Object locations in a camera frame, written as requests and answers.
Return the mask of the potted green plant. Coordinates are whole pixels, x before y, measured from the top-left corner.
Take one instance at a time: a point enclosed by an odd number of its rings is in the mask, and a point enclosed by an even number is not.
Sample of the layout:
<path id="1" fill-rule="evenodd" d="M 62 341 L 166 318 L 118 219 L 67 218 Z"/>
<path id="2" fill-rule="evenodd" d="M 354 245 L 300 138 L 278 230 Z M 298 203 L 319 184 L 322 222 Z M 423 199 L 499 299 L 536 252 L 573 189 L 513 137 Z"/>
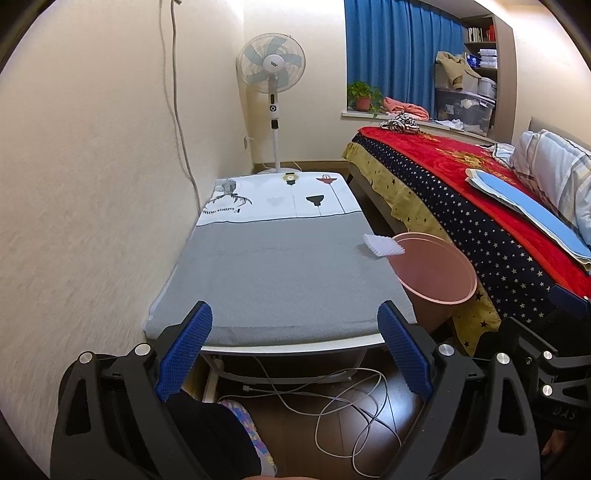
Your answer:
<path id="1" fill-rule="evenodd" d="M 348 107 L 374 116 L 383 110 L 383 95 L 379 88 L 370 86 L 367 82 L 355 81 L 349 83 L 346 89 Z"/>

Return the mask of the tan jacket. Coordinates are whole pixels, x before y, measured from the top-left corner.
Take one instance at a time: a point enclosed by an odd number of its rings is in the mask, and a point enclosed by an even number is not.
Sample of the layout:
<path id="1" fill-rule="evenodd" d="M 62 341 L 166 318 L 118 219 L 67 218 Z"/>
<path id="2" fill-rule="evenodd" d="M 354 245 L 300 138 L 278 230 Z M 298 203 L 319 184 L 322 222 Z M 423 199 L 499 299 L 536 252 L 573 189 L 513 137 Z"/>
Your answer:
<path id="1" fill-rule="evenodd" d="M 472 69 L 463 55 L 439 51 L 435 60 L 436 87 L 476 93 L 481 75 Z"/>

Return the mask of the grey storage bin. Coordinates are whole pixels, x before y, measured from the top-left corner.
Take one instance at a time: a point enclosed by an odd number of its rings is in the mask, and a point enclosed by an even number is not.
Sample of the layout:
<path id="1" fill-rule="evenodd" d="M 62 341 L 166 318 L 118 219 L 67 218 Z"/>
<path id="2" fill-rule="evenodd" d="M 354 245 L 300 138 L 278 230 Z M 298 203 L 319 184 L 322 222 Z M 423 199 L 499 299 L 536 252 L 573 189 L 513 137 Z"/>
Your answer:
<path id="1" fill-rule="evenodd" d="M 464 131 L 487 136 L 496 102 L 471 92 L 437 89 L 435 105 L 438 121 L 461 122 Z"/>

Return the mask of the white folding table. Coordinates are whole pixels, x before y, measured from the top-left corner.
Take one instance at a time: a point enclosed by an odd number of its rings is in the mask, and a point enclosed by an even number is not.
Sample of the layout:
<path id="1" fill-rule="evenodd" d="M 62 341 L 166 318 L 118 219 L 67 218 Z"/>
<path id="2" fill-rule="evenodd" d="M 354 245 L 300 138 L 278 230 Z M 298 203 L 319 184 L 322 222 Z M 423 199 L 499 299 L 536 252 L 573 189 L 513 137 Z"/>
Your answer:
<path id="1" fill-rule="evenodd" d="M 369 349 L 382 347 L 385 342 L 381 334 L 365 335 L 339 340 L 315 343 L 266 345 L 266 346 L 205 346 L 201 350 L 201 358 L 209 367 L 202 400 L 212 403 L 216 396 L 216 386 L 220 378 L 232 382 L 256 385 L 304 385 L 329 384 L 348 381 L 358 371 Z M 286 359 L 290 362 L 297 360 L 325 359 L 329 355 L 345 356 L 341 368 L 335 373 L 325 373 L 315 376 L 297 377 L 288 373 L 283 377 L 271 377 L 266 373 L 262 376 L 237 375 L 224 370 L 224 357 L 245 357 L 253 360 Z"/>

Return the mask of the grey table cloth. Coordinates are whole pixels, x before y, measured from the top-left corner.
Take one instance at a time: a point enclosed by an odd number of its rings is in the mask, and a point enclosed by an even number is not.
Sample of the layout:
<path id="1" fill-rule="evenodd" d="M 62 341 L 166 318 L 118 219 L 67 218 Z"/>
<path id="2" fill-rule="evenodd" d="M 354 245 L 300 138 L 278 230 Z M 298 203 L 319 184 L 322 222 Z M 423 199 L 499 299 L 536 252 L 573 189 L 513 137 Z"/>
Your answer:
<path id="1" fill-rule="evenodd" d="M 378 331 L 392 301 L 409 322 L 410 298 L 344 177 L 325 172 L 220 179 L 144 323 L 148 338 L 211 307 L 208 347 L 349 340 Z"/>

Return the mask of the light blue folded sheet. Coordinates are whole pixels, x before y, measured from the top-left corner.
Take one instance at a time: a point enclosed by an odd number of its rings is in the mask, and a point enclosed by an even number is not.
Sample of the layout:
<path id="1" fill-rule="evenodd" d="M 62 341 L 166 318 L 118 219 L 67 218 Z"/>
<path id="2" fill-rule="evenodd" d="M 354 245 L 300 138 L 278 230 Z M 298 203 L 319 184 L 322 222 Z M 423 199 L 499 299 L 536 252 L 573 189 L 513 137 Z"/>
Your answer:
<path id="1" fill-rule="evenodd" d="M 590 271 L 590 248 L 548 209 L 516 187 L 483 170 L 467 169 L 466 175 L 470 185 L 526 217 L 586 271 Z"/>

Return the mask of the pink trash bin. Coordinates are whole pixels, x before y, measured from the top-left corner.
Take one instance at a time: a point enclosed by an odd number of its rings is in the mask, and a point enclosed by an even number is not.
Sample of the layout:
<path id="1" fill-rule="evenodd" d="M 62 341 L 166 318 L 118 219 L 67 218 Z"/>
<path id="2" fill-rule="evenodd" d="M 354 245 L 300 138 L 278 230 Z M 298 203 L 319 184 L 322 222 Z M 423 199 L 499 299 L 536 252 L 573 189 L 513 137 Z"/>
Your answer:
<path id="1" fill-rule="evenodd" d="M 389 262 L 406 290 L 418 323 L 428 332 L 439 328 L 476 293 L 477 274 L 452 243 L 435 235 L 406 232 L 394 236 L 405 253 Z"/>

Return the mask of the wooden bookshelf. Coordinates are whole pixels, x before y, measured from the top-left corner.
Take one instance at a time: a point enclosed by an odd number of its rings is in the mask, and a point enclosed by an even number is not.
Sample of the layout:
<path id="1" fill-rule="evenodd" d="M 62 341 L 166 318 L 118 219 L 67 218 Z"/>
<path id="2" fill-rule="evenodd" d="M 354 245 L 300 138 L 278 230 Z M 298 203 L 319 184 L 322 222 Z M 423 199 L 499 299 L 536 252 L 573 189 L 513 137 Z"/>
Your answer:
<path id="1" fill-rule="evenodd" d="M 511 143 L 517 106 L 517 58 L 513 29 L 487 13 L 461 19 L 468 54 L 477 58 L 473 69 L 496 83 L 496 107 L 488 136 Z"/>

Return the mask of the colourful slipper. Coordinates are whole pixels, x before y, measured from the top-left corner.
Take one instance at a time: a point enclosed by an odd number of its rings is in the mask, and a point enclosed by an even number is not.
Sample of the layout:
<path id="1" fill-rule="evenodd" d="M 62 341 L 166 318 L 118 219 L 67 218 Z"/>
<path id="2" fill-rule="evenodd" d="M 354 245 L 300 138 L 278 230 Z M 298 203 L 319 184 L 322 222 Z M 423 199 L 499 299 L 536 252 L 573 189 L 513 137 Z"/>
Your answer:
<path id="1" fill-rule="evenodd" d="M 218 404 L 228 408 L 230 412 L 238 418 L 242 427 L 245 428 L 246 433 L 249 435 L 249 439 L 252 441 L 253 448 L 256 450 L 256 454 L 259 456 L 260 465 L 262 465 L 262 475 L 276 477 L 276 462 L 274 462 L 273 456 L 271 456 L 266 443 L 264 443 L 263 439 L 260 437 L 259 431 L 256 429 L 256 424 L 249 412 L 247 412 L 242 404 L 235 400 L 224 399 L 218 401 Z"/>

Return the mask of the zebra striped cloth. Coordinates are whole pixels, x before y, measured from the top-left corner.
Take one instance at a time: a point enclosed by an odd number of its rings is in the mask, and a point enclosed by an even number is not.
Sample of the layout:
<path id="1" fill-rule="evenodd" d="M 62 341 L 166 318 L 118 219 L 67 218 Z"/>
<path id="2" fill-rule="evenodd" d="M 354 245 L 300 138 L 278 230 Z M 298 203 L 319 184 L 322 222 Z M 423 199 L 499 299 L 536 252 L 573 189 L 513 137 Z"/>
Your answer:
<path id="1" fill-rule="evenodd" d="M 380 124 L 380 128 L 405 134 L 418 134 L 421 131 L 417 121 L 405 112 L 391 115 L 388 120 L 384 120 Z"/>

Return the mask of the plaid white pillow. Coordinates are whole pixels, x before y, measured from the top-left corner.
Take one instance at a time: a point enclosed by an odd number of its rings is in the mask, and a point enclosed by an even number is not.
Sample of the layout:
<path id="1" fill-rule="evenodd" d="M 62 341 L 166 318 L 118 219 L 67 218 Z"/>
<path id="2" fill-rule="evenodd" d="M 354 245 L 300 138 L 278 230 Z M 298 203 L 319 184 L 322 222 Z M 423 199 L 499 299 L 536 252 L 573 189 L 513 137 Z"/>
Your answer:
<path id="1" fill-rule="evenodd" d="M 590 242 L 590 151 L 543 129 L 524 132 L 510 167 L 542 203 L 585 243 Z"/>

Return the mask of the blue curtain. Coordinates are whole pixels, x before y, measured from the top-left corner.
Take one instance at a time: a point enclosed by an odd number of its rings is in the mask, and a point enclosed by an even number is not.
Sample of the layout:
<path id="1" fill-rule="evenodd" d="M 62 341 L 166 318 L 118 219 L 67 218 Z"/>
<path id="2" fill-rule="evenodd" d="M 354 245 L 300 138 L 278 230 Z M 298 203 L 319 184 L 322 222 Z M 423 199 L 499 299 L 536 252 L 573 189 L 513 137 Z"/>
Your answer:
<path id="1" fill-rule="evenodd" d="M 460 21 L 420 1 L 349 0 L 346 80 L 435 115 L 435 63 L 440 51 L 464 51 Z"/>

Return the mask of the white standing fan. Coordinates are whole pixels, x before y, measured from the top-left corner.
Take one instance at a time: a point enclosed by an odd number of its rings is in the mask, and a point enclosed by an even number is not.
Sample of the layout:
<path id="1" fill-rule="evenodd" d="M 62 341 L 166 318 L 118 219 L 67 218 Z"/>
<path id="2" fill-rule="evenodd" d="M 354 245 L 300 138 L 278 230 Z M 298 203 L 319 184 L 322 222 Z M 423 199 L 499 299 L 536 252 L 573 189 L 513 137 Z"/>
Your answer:
<path id="1" fill-rule="evenodd" d="M 304 49 L 293 36 L 264 33 L 253 37 L 242 47 L 236 66 L 240 80 L 247 87 L 267 96 L 274 163 L 269 172 L 287 173 L 287 168 L 281 166 L 279 158 L 279 94 L 296 86 L 303 77 Z"/>

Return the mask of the red patterned bed blanket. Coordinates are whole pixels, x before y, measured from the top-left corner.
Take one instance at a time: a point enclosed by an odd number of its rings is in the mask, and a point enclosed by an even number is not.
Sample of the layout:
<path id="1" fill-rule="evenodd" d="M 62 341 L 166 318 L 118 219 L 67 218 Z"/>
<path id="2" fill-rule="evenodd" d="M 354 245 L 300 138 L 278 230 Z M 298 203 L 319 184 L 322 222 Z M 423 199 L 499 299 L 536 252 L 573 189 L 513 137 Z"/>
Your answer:
<path id="1" fill-rule="evenodd" d="M 342 155 L 390 207 L 391 217 L 410 231 L 454 244 L 471 261 L 477 292 L 452 316 L 467 353 L 506 318 L 536 333 L 557 323 L 549 300 L 555 285 L 590 294 L 589 275 L 556 242 L 467 182 L 467 170 L 478 169 L 519 184 L 484 148 L 428 133 L 363 127 Z"/>

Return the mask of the black trouser leg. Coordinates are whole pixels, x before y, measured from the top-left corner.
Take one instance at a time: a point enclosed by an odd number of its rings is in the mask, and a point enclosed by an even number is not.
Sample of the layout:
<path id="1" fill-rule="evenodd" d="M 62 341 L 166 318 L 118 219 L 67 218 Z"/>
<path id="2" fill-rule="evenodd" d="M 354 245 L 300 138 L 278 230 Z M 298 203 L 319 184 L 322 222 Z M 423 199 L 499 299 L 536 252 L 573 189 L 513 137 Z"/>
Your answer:
<path id="1" fill-rule="evenodd" d="M 199 402 L 183 390 L 171 395 L 165 405 L 209 478 L 240 480 L 262 474 L 262 462 L 249 434 L 228 408 Z"/>

